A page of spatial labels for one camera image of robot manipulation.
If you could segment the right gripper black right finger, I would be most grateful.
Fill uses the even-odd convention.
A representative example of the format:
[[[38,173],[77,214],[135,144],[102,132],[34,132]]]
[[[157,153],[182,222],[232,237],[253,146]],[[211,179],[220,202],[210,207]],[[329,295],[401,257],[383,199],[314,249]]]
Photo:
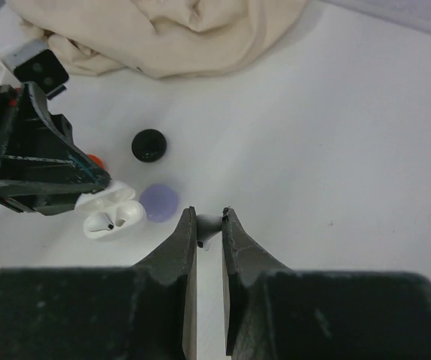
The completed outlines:
[[[406,271],[293,270],[222,215],[232,359],[431,359],[431,281]]]

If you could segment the black round charging case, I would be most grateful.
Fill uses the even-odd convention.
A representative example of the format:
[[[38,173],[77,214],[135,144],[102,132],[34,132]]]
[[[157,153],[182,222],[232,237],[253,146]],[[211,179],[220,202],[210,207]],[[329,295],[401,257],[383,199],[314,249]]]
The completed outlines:
[[[159,130],[142,130],[133,138],[131,150],[139,161],[153,163],[165,155],[167,151],[167,139]]]

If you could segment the white round charging case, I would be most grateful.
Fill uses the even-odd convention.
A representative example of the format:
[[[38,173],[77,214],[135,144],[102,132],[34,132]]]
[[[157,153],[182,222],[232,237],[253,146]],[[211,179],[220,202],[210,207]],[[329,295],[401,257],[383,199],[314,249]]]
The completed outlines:
[[[84,216],[83,234],[91,240],[111,240],[115,235],[129,229],[140,230],[147,222],[146,211],[136,199],[136,190],[122,181],[111,180],[109,185],[97,193],[84,193],[79,196],[74,210]],[[125,224],[111,231],[90,232],[89,219],[96,214],[106,213],[113,221],[124,219]]]

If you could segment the purple round charging case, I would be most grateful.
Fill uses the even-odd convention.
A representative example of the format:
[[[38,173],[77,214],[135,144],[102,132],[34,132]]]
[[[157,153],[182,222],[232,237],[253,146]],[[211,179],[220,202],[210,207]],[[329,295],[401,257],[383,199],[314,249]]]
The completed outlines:
[[[153,223],[170,220],[179,206],[179,194],[165,184],[151,184],[139,197],[147,219]]]

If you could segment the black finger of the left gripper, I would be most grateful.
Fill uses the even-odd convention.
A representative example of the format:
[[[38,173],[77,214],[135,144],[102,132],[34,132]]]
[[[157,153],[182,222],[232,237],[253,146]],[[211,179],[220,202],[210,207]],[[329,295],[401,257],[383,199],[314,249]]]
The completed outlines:
[[[75,146],[70,122],[50,113],[47,98],[33,82],[25,82],[11,108],[10,133],[3,145],[3,179],[81,193],[99,192],[110,175]]]
[[[0,187],[2,204],[17,213],[59,215],[74,209],[82,187]]]

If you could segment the red round charging case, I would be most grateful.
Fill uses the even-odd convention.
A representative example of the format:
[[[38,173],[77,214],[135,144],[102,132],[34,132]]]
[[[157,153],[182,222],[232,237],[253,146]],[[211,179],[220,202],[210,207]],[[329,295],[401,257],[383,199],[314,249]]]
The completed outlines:
[[[104,162],[97,156],[93,155],[93,154],[87,154],[88,158],[94,163],[96,164],[98,167],[102,168],[103,170],[106,170],[107,168],[105,167]]]

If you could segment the white earbud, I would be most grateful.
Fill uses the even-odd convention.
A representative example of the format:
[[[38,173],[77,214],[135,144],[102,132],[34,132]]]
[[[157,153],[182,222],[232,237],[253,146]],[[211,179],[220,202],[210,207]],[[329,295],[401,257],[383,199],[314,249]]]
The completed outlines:
[[[112,220],[106,213],[100,213],[89,219],[87,228],[91,233],[96,233],[100,231],[111,231],[116,227],[121,227],[124,224],[124,219],[120,218]]]
[[[197,246],[207,251],[210,240],[222,231],[222,216],[199,214],[197,223]]]

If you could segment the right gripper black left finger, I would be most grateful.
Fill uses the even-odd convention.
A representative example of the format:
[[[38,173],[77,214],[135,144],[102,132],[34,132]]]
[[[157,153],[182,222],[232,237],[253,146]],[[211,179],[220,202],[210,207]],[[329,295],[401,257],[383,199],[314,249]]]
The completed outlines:
[[[0,359],[195,359],[196,212],[129,267],[0,268]]]

